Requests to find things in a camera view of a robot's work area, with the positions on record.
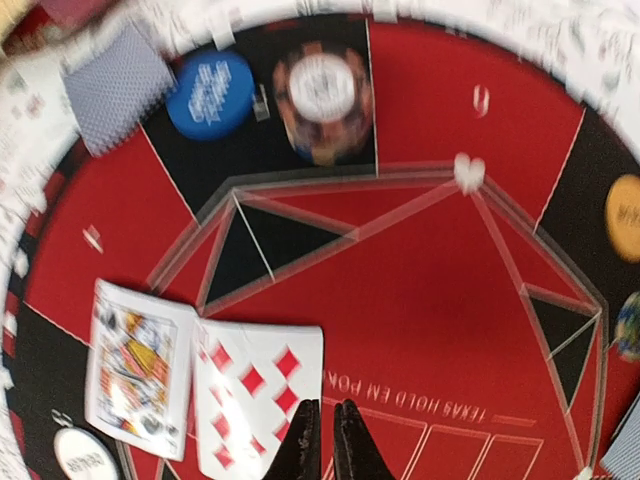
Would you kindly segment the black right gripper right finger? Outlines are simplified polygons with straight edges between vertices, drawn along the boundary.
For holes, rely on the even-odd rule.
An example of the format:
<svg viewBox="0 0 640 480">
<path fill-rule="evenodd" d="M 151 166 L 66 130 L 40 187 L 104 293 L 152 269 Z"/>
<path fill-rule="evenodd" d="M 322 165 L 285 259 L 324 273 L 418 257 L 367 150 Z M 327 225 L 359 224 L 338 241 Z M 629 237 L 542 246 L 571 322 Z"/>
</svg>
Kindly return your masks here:
<svg viewBox="0 0 640 480">
<path fill-rule="evenodd" d="M 357 405 L 345 399 L 334 408 L 334 478 L 392 480 Z"/>
</svg>

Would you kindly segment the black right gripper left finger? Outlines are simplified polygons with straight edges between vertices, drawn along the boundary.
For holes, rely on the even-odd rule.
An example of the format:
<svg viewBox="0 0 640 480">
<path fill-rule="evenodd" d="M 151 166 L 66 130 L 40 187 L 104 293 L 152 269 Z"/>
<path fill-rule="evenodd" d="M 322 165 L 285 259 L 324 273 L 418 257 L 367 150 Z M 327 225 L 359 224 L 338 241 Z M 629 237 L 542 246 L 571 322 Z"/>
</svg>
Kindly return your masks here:
<svg viewBox="0 0 640 480">
<path fill-rule="evenodd" d="M 319 480 L 321 415 L 317 399 L 303 400 L 267 471 L 267 480 Z"/>
</svg>

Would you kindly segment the white dealer button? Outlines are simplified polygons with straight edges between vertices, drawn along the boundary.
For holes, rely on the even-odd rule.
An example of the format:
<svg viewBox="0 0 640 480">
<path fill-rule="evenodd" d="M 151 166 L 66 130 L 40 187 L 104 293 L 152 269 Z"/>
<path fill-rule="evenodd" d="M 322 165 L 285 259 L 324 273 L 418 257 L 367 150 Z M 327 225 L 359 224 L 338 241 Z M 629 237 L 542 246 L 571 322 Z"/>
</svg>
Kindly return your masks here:
<svg viewBox="0 0 640 480">
<path fill-rule="evenodd" d="M 71 480 L 118 480 L 112 455 L 93 435 L 65 427 L 54 436 L 54 453 L 63 473 Z"/>
</svg>

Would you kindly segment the orange big blind button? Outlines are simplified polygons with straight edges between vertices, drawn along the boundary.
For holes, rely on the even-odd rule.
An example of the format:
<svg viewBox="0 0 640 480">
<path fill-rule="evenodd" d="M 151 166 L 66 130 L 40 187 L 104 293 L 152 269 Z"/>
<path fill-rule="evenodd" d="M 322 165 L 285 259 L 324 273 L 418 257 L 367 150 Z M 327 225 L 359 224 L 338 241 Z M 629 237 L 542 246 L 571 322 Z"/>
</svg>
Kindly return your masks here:
<svg viewBox="0 0 640 480">
<path fill-rule="evenodd" d="M 611 244 L 628 263 L 638 263 L 640 181 L 637 175 L 620 176 L 611 186 L 605 204 L 605 220 Z"/>
</svg>

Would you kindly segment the red white poker chip stack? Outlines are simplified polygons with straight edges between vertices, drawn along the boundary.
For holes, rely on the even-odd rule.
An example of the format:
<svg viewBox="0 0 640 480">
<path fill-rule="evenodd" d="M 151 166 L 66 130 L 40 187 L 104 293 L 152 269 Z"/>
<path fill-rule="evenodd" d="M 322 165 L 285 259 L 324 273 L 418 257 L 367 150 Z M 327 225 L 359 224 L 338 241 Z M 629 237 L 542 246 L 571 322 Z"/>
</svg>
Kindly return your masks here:
<svg viewBox="0 0 640 480">
<path fill-rule="evenodd" d="M 310 41 L 276 64 L 278 112 L 296 153 L 318 166 L 343 164 L 364 147 L 373 128 L 368 64 L 354 49 Z"/>
</svg>

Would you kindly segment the blue small blind button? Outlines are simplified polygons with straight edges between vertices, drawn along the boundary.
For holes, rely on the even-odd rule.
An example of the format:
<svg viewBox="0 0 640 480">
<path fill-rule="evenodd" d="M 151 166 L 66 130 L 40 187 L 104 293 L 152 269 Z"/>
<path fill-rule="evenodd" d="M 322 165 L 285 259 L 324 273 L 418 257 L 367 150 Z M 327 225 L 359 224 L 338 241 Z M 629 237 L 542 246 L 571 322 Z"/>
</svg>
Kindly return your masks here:
<svg viewBox="0 0 640 480">
<path fill-rule="evenodd" d="M 200 52 L 179 71 L 166 108 L 175 128 L 211 141 L 237 129 L 253 109 L 255 82 L 248 62 L 229 51 Z"/>
</svg>

